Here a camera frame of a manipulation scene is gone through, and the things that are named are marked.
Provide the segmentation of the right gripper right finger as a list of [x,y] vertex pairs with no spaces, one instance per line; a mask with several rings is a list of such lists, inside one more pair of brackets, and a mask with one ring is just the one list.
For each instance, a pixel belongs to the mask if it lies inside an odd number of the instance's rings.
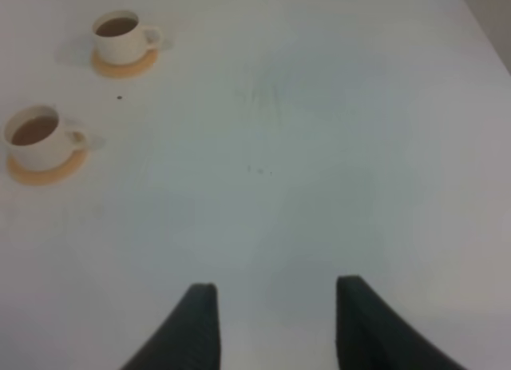
[[336,281],[335,346],[339,368],[462,369],[407,324],[359,276]]

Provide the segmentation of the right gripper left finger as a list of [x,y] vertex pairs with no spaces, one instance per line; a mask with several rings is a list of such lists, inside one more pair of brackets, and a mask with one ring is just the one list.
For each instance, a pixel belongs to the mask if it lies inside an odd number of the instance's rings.
[[124,369],[220,369],[217,287],[193,284]]

